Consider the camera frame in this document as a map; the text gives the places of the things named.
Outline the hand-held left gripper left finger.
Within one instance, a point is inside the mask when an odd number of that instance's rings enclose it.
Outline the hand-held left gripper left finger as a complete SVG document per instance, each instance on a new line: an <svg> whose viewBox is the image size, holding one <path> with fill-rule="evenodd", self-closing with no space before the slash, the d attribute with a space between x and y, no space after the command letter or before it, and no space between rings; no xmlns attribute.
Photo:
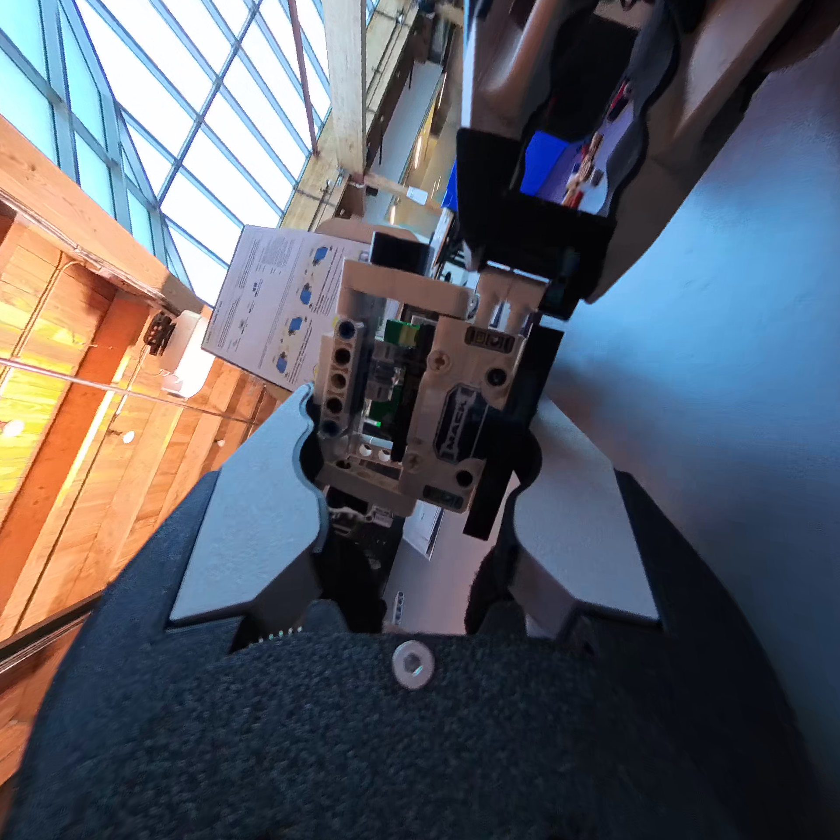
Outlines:
<svg viewBox="0 0 840 840"><path fill-rule="evenodd" d="M314 384L297 388L227 458L170 613L176 627L249 617L263 635L296 626L321 591L313 557L329 535L302 455Z"/></svg>

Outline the black wall device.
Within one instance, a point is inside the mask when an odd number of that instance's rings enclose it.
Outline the black wall device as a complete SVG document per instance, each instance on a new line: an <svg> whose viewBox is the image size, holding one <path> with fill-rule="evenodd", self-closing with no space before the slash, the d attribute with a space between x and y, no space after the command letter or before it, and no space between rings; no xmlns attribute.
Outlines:
<svg viewBox="0 0 840 840"><path fill-rule="evenodd" d="M143 344L148 348L148 355L156 357L165 351L175 326L175 320L165 311L158 311L153 316L143 335Z"/></svg>

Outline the glass skylight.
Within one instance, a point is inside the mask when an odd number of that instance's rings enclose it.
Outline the glass skylight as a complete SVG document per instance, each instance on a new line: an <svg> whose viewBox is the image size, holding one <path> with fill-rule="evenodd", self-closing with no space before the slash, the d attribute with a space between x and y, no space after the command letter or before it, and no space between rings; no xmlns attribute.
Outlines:
<svg viewBox="0 0 840 840"><path fill-rule="evenodd" d="M206 305L331 100L324 2L2 1L5 120Z"/></svg>

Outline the white instruction poster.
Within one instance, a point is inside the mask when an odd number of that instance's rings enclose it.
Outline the white instruction poster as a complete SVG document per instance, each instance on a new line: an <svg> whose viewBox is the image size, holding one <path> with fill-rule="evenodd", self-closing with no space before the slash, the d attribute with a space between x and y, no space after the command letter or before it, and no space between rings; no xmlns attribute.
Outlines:
<svg viewBox="0 0 840 840"><path fill-rule="evenodd" d="M202 349L290 392L312 382L337 318L343 263L366 261L370 249L369 241L244 227Z"/></svg>

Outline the white wall box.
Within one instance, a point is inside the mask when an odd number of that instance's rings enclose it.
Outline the white wall box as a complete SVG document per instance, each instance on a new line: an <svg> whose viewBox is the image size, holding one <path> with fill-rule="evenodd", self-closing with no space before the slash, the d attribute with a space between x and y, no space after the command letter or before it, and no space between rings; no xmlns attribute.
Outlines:
<svg viewBox="0 0 840 840"><path fill-rule="evenodd" d="M174 321L174 329L160 356L161 389L184 400L203 388L214 357L203 349L209 319L194 311L184 311Z"/></svg>

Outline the blue plastic bin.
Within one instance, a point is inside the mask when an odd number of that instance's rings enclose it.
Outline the blue plastic bin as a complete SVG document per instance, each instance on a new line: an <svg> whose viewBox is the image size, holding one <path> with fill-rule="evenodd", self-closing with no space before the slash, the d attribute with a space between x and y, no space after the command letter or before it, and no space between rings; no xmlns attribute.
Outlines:
<svg viewBox="0 0 840 840"><path fill-rule="evenodd" d="M456 163L442 200L452 212L498 205L515 196L585 211L590 187L574 186L587 147L537 130L522 142L463 128L457 133Z"/></svg>

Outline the pile of small colourful lego pieces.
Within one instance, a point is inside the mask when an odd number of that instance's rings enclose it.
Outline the pile of small colourful lego pieces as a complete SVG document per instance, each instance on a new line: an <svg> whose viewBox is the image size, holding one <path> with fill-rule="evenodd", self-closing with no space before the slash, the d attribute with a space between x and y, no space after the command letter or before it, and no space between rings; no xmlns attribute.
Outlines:
<svg viewBox="0 0 840 840"><path fill-rule="evenodd" d="M633 120L633 88L630 80L624 78L609 101L602 123L574 157L562 206L591 215L606 213L607 164Z"/></svg>

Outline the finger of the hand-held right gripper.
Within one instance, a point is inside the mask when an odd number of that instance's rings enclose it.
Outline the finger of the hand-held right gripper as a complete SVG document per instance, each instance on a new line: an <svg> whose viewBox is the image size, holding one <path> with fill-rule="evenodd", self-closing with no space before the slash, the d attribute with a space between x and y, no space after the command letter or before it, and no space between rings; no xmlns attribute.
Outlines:
<svg viewBox="0 0 840 840"><path fill-rule="evenodd" d="M518 141L526 122L525 109L534 74L552 37L551 1L465 2L463 29L463 87L460 126L456 134L458 227L465 267L480 269L483 245L468 241L475 223L474 207L489 209L471 185L469 132Z"/></svg>
<svg viewBox="0 0 840 840"><path fill-rule="evenodd" d="M528 196L485 209L485 268L550 285L544 303L593 302L664 232L742 120L767 60L807 2L551 2L521 141L537 130L585 142L618 85L634 118L607 164L604 215Z"/></svg>

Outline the white black lego truck model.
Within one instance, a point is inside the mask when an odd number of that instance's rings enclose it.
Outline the white black lego truck model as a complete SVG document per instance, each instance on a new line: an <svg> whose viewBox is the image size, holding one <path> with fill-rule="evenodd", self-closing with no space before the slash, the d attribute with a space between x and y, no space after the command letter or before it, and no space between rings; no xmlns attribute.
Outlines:
<svg viewBox="0 0 840 840"><path fill-rule="evenodd" d="M421 501L493 520L505 457L536 412L560 337L539 327L550 284L502 266L476 288L429 273L429 246L343 220L342 258L308 410L317 483L408 518Z"/></svg>

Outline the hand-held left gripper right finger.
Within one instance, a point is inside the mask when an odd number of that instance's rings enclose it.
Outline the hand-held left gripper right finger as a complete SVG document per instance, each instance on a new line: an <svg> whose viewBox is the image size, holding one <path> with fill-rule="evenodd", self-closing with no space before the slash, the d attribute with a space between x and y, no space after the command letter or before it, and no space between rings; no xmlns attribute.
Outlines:
<svg viewBox="0 0 840 840"><path fill-rule="evenodd" d="M526 635L562 638L580 616L656 627L655 603L612 462L547 397L500 518L497 572Z"/></svg>

